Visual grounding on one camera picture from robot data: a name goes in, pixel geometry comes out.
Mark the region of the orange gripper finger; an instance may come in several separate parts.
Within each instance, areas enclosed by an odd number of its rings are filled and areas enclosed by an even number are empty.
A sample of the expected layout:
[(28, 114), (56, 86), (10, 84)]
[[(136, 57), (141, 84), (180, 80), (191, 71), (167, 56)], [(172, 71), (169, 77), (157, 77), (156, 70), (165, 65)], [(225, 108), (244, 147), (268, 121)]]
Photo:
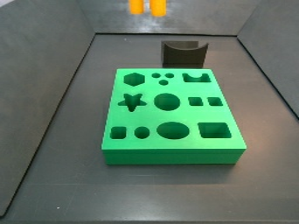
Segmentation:
[(135, 15), (144, 13), (144, 0), (128, 0), (129, 12)]
[(151, 13), (156, 17), (163, 17), (167, 12), (167, 0), (149, 0)]

